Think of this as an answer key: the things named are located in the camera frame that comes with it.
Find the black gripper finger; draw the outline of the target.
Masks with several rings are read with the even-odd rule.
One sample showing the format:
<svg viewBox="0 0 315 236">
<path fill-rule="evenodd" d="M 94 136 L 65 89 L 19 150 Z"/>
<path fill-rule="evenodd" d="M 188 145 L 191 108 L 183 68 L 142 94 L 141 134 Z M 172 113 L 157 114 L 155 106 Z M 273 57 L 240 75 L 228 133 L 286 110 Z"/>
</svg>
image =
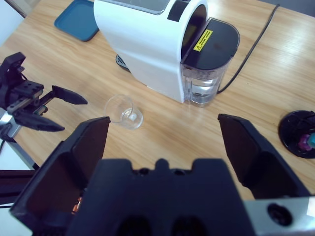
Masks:
<svg viewBox="0 0 315 236">
<path fill-rule="evenodd" d="M 45 106 L 53 98 L 58 98 L 67 103 L 74 104 L 74 105 L 85 105 L 88 103 L 87 100 L 83 96 L 71 90 L 61 88 L 59 86 L 52 86 L 52 91 L 50 91 L 48 94 L 43 96 L 39 100 L 39 103 L 37 104 L 36 107 L 39 108 L 39 107 Z"/>
<path fill-rule="evenodd" d="M 255 199 L 310 196 L 295 172 L 249 120 L 219 114 L 218 121 L 238 181 Z"/>
<path fill-rule="evenodd" d="M 23 189 L 10 213 L 34 236 L 64 236 L 73 209 L 103 157 L 110 119 L 80 123 Z"/>
<path fill-rule="evenodd" d="M 14 119 L 18 125 L 38 131 L 58 132 L 64 130 L 63 126 L 36 114 L 17 113 L 14 115 Z"/>
</svg>

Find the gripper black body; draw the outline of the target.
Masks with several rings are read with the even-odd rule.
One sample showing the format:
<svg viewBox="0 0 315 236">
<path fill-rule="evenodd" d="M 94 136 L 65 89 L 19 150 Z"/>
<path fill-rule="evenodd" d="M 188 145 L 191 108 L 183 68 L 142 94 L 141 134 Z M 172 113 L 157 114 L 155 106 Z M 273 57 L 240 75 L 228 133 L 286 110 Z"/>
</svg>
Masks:
<svg viewBox="0 0 315 236">
<path fill-rule="evenodd" d="M 13 115 L 28 105 L 38 105 L 44 85 L 23 80 L 16 85 L 3 83 L 0 88 L 0 107 Z"/>
</svg>

